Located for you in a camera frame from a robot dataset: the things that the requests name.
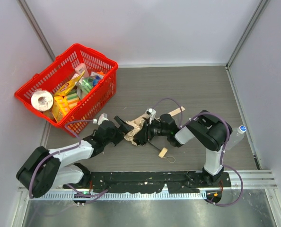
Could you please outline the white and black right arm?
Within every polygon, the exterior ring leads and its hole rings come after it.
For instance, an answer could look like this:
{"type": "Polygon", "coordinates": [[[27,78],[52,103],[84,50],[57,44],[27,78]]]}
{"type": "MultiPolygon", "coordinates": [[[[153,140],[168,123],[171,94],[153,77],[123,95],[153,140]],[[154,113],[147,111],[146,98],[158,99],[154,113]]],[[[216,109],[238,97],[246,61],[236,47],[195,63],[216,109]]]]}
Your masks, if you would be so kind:
{"type": "Polygon", "coordinates": [[[202,110],[179,128],[170,114],[162,114],[158,120],[144,118],[141,130],[133,136],[137,145],[145,145],[155,136],[163,136],[173,147],[181,147],[197,139],[206,148],[206,159],[202,169],[203,180],[211,186],[220,181],[224,171],[223,155],[233,129],[224,120],[202,110]]]}

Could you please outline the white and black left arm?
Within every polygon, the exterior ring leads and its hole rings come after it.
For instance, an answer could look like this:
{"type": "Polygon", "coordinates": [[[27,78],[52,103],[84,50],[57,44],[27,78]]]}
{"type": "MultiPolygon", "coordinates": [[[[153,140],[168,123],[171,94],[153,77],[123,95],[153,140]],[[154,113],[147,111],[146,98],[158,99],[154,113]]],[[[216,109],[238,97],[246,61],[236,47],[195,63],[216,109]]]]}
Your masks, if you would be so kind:
{"type": "Polygon", "coordinates": [[[78,162],[102,153],[109,143],[117,145],[134,129],[118,116],[114,119],[118,126],[108,120],[105,113],[99,119],[91,120],[98,128],[75,144],[55,149],[37,147],[16,174],[16,178],[28,189],[29,197],[39,198],[61,185],[72,189],[86,187],[90,182],[90,173],[78,162]]]}

